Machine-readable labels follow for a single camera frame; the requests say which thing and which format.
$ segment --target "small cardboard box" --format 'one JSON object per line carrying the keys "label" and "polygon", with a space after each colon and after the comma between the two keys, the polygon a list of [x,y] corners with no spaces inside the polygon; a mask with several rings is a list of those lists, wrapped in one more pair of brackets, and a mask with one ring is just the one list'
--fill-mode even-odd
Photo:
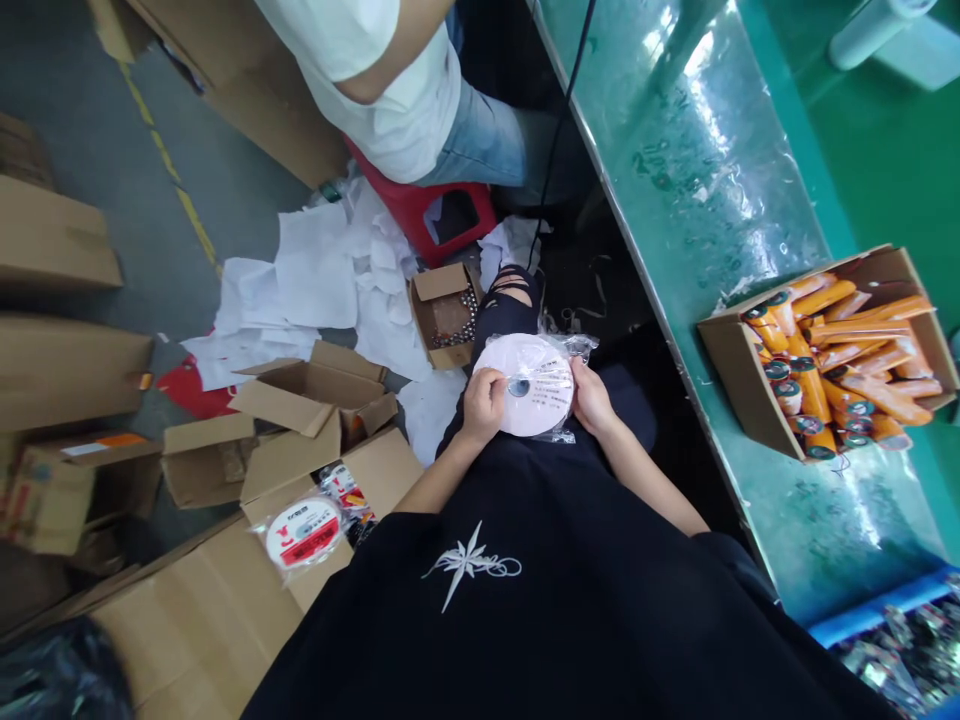
{"label": "small cardboard box", "polygon": [[[423,466],[395,427],[342,456],[340,443],[340,424],[331,417],[314,438],[288,432],[254,450],[240,495],[250,523],[262,523],[296,502],[315,487],[310,473],[337,460],[353,475],[378,518],[393,510],[423,474]],[[330,576],[346,567],[352,556],[350,544],[343,539],[330,557],[290,581],[288,589],[304,612]]]}
{"label": "small cardboard box", "polygon": [[243,384],[230,408],[306,437],[316,437],[331,415],[339,415],[351,445],[397,414],[396,397],[383,387],[386,368],[323,340],[308,362],[281,358],[241,374],[257,379]]}
{"label": "small cardboard box", "polygon": [[4,294],[123,287],[97,208],[0,175],[0,215]]}
{"label": "small cardboard box", "polygon": [[246,413],[167,428],[161,463],[173,502],[190,509],[239,500],[258,444]]}
{"label": "small cardboard box", "polygon": [[153,339],[0,313],[0,433],[135,412]]}
{"label": "small cardboard box", "polygon": [[[770,383],[763,374],[753,347],[754,341],[740,316],[778,292],[786,290],[791,284],[826,270],[835,271],[861,290],[873,293],[864,310],[909,295],[927,295],[906,249],[883,245],[778,285],[727,308],[698,325],[703,342],[723,379],[724,388],[744,432],[757,442],[804,463],[819,461],[806,456],[791,432]],[[917,402],[930,410],[938,410],[956,398],[960,378],[934,314],[915,317],[910,320],[910,325],[944,391],[942,395],[922,398]]]}
{"label": "small cardboard box", "polygon": [[149,517],[160,482],[159,443],[133,433],[27,445],[7,537],[37,553],[73,555],[84,531],[124,515]]}
{"label": "small cardboard box", "polygon": [[450,370],[470,363],[473,342],[445,348],[435,348],[433,344],[436,333],[453,335],[470,320],[470,311],[460,302],[460,293],[470,285],[479,302],[483,298],[480,283],[463,263],[428,270],[415,275],[410,282],[413,317],[430,363],[437,370]]}

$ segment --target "open cardboard box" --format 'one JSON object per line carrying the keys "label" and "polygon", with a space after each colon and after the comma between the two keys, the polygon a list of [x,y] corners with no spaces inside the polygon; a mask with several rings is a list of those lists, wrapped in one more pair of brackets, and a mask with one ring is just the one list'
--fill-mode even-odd
{"label": "open cardboard box", "polygon": [[[751,335],[744,327],[740,316],[778,292],[786,290],[791,284],[826,270],[837,271],[843,278],[856,284],[859,289],[873,293],[873,297],[863,310],[900,300],[908,295],[927,295],[906,249],[882,245],[825,265],[800,278],[755,295],[704,320],[697,326],[710,353],[710,358],[723,379],[724,388],[737,419],[740,420],[746,434],[757,442],[804,463],[819,461],[806,456],[791,432],[773,395],[770,383],[763,374]],[[917,402],[929,410],[938,410],[956,398],[960,378],[957,376],[947,341],[934,313],[913,318],[910,320],[910,325],[917,336],[923,354],[933,368],[934,376],[943,386],[942,395],[922,398]]]}
{"label": "open cardboard box", "polygon": [[473,286],[477,302],[483,298],[480,282],[463,263],[446,265],[415,275],[410,282],[410,306],[417,322],[430,364],[437,370],[451,370],[470,363],[473,342],[435,348],[433,336],[439,332],[453,335],[470,319],[470,311],[460,302],[460,293]]}
{"label": "open cardboard box", "polygon": [[191,509],[239,500],[258,444],[253,418],[246,413],[167,428],[161,463],[173,502]]}
{"label": "open cardboard box", "polygon": [[84,532],[124,515],[147,518],[160,482],[160,444],[97,433],[27,445],[17,469],[7,538],[37,553],[73,555]]}
{"label": "open cardboard box", "polygon": [[318,340],[309,361],[281,358],[240,374],[256,375],[230,402],[233,410],[316,437],[338,415],[346,444],[369,437],[397,414],[383,387],[386,368],[349,348]]}
{"label": "open cardboard box", "polygon": [[[250,524],[264,523],[292,505],[315,487],[310,473],[338,460],[353,475],[377,518],[393,510],[423,474],[423,466],[396,427],[384,429],[342,456],[340,443],[340,424],[333,416],[314,438],[288,432],[254,450],[240,494]],[[352,557],[344,538],[322,563],[289,582],[287,587],[304,612],[330,576],[346,567]]]}

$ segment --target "orange tube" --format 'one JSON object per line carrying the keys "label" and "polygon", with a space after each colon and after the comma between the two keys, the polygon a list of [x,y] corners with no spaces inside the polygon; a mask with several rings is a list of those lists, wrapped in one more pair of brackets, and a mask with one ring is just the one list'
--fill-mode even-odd
{"label": "orange tube", "polygon": [[873,418],[873,441],[886,450],[909,450],[913,440],[896,420],[889,415],[877,413]]}
{"label": "orange tube", "polygon": [[870,419],[869,415],[853,415],[833,408],[833,421],[838,428],[859,435],[866,435],[873,430],[873,420]]}
{"label": "orange tube", "polygon": [[854,358],[877,350],[881,345],[883,345],[882,340],[865,340],[863,342],[831,345],[826,350],[817,353],[817,365],[820,366],[821,372],[833,370]]}
{"label": "orange tube", "polygon": [[849,320],[909,320],[917,315],[933,312],[934,307],[923,295],[910,295],[886,305],[851,315]]}
{"label": "orange tube", "polygon": [[872,414],[876,409],[873,403],[863,397],[863,395],[835,385],[826,378],[820,378],[820,383],[823,385],[824,393],[826,393],[827,403],[835,410],[839,410],[848,415],[863,417]]}
{"label": "orange tube", "polygon": [[836,281],[837,276],[833,273],[817,273],[803,280],[797,280],[797,282],[787,288],[787,292],[790,293],[791,300],[799,300],[811,293],[815,293],[820,288],[833,285]]}
{"label": "orange tube", "polygon": [[783,360],[774,360],[763,366],[763,374],[770,382],[786,380],[790,377],[790,365]]}
{"label": "orange tube", "polygon": [[804,415],[813,415],[819,418],[826,425],[830,422],[830,406],[827,403],[827,395],[823,389],[823,382],[820,373],[811,362],[808,369],[798,370],[796,365],[793,367],[793,379],[800,385],[802,400],[800,411]]}
{"label": "orange tube", "polygon": [[891,386],[897,392],[902,392],[909,397],[933,397],[943,392],[943,386],[936,378],[924,378],[922,380],[902,380],[893,383]]}
{"label": "orange tube", "polygon": [[792,415],[787,418],[787,425],[797,435],[816,435],[824,428],[820,418],[813,415]]}
{"label": "orange tube", "polygon": [[932,378],[933,368],[930,367],[930,363],[927,362],[927,356],[923,354],[923,349],[920,347],[917,336],[912,329],[910,330],[910,337],[903,345],[906,346],[907,350],[909,350],[913,356],[897,366],[897,377],[903,378],[904,380]]}
{"label": "orange tube", "polygon": [[866,340],[892,340],[910,334],[906,320],[841,320],[825,325],[814,325],[804,331],[811,345],[861,342]]}
{"label": "orange tube", "polygon": [[876,375],[884,370],[896,367],[904,360],[909,360],[910,357],[910,350],[905,346],[905,343],[890,340],[885,342],[879,350],[847,363],[847,372],[859,375]]}
{"label": "orange tube", "polygon": [[773,384],[773,394],[784,415],[796,415],[803,406],[803,394],[799,383],[793,380],[783,380]]}
{"label": "orange tube", "polygon": [[829,287],[817,290],[813,295],[807,295],[794,302],[793,312],[798,316],[813,315],[848,295],[853,295],[856,291],[857,286],[849,280],[839,280]]}
{"label": "orange tube", "polygon": [[837,441],[833,439],[833,430],[824,428],[816,435],[805,437],[803,446],[807,455],[817,460],[830,460],[837,456]]}
{"label": "orange tube", "polygon": [[743,314],[743,319],[757,331],[767,350],[776,354],[787,349],[787,336],[765,305],[755,307]]}
{"label": "orange tube", "polygon": [[847,295],[847,297],[840,302],[835,302],[833,305],[828,307],[823,316],[826,318],[827,322],[846,320],[848,317],[866,305],[867,301],[872,297],[873,295],[871,293],[865,293],[857,290],[853,295]]}
{"label": "orange tube", "polygon": [[863,395],[901,425],[926,425],[933,420],[932,412],[917,405],[909,395],[894,390],[893,385],[856,373],[844,375],[840,384]]}
{"label": "orange tube", "polygon": [[767,307],[773,313],[773,319],[777,321],[780,330],[788,338],[797,334],[797,321],[793,317],[793,303],[790,301],[790,293],[778,292],[772,298],[767,300]]}

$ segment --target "yellow floor line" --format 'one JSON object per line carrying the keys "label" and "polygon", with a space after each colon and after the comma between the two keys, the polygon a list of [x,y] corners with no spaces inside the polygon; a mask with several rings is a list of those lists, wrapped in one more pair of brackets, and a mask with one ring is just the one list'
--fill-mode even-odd
{"label": "yellow floor line", "polygon": [[150,128],[150,135],[153,137],[153,142],[157,146],[157,150],[160,152],[160,159],[163,161],[163,166],[167,169],[170,179],[173,180],[174,187],[177,190],[177,197],[180,198],[180,204],[183,205],[183,211],[187,214],[190,224],[193,225],[193,231],[197,235],[197,240],[200,241],[200,247],[203,248],[203,254],[207,256],[207,260],[210,261],[213,269],[216,270],[217,277],[222,277],[223,266],[217,261],[217,250],[214,248],[213,241],[210,240],[210,236],[207,235],[206,228],[203,227],[203,223],[200,221],[200,214],[197,212],[197,208],[193,204],[190,194],[183,189],[183,181],[180,179],[180,173],[178,173],[177,168],[174,167],[173,159],[170,157],[170,153],[167,152],[167,146],[164,144],[163,138],[160,137],[160,131],[157,130],[157,126],[153,122],[153,115],[150,113],[150,108],[148,108],[146,102],[144,102],[143,95],[140,93],[140,89],[137,87],[136,83],[133,82],[133,76],[130,74],[130,67],[124,62],[118,61],[117,64],[120,66],[120,72],[123,73],[123,79],[127,81],[127,87],[130,88],[130,94],[133,96],[133,101],[140,109],[140,117],[143,118],[143,121]]}

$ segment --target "cardboard box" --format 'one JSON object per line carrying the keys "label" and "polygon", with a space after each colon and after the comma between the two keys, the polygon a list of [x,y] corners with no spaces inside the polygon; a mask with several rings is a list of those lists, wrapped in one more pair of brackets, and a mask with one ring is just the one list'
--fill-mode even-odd
{"label": "cardboard box", "polygon": [[40,138],[25,122],[0,113],[0,173],[54,190],[53,172]]}
{"label": "cardboard box", "polygon": [[135,412],[152,338],[0,313],[0,433]]}
{"label": "cardboard box", "polygon": [[133,63],[153,41],[150,27],[124,0],[87,0],[104,52],[114,60]]}
{"label": "cardboard box", "polygon": [[450,370],[470,364],[473,342],[453,347],[434,348],[436,333],[452,335],[470,319],[470,311],[460,302],[460,293],[473,285],[477,300],[483,291],[476,277],[463,263],[446,265],[415,275],[410,283],[410,305],[430,363],[437,370]]}
{"label": "cardboard box", "polygon": [[160,482],[160,450],[133,433],[27,445],[7,538],[33,552],[73,555],[85,531],[128,514],[149,517]]}
{"label": "cardboard box", "polygon": [[[240,506],[251,524],[259,524],[315,487],[310,473],[340,460],[363,492],[370,509],[384,517],[423,474],[423,466],[400,431],[387,428],[354,449],[340,454],[340,424],[331,417],[315,438],[288,432],[254,450],[243,484]],[[266,556],[261,547],[260,552]],[[323,585],[350,563],[353,553],[346,540],[319,565],[288,584],[306,612]]]}
{"label": "cardboard box", "polygon": [[94,207],[0,176],[4,294],[123,287],[107,223]]}
{"label": "cardboard box", "polygon": [[320,114],[296,59],[254,0],[128,0],[202,86],[204,99],[316,188],[346,174],[340,131]]}
{"label": "cardboard box", "polygon": [[173,502],[190,509],[239,500],[258,444],[253,418],[245,413],[167,428],[162,464]]}
{"label": "cardboard box", "polygon": [[[703,342],[723,379],[724,388],[744,432],[757,442],[804,463],[818,461],[806,457],[800,443],[790,431],[770,383],[764,377],[753,341],[740,315],[786,290],[792,283],[825,270],[835,270],[858,288],[869,289],[873,293],[864,310],[908,295],[927,295],[906,249],[883,245],[778,285],[698,325]],[[917,402],[930,410],[938,410],[956,398],[960,378],[935,315],[927,313],[913,318],[910,325],[944,390],[942,395],[922,398]]]}
{"label": "cardboard box", "polygon": [[281,358],[238,372],[257,379],[244,383],[228,407],[307,437],[339,414],[346,444],[355,444],[397,414],[396,397],[383,387],[386,368],[322,340],[309,362]]}
{"label": "cardboard box", "polygon": [[247,527],[235,516],[64,608],[110,636],[137,717],[239,717],[300,623]]}

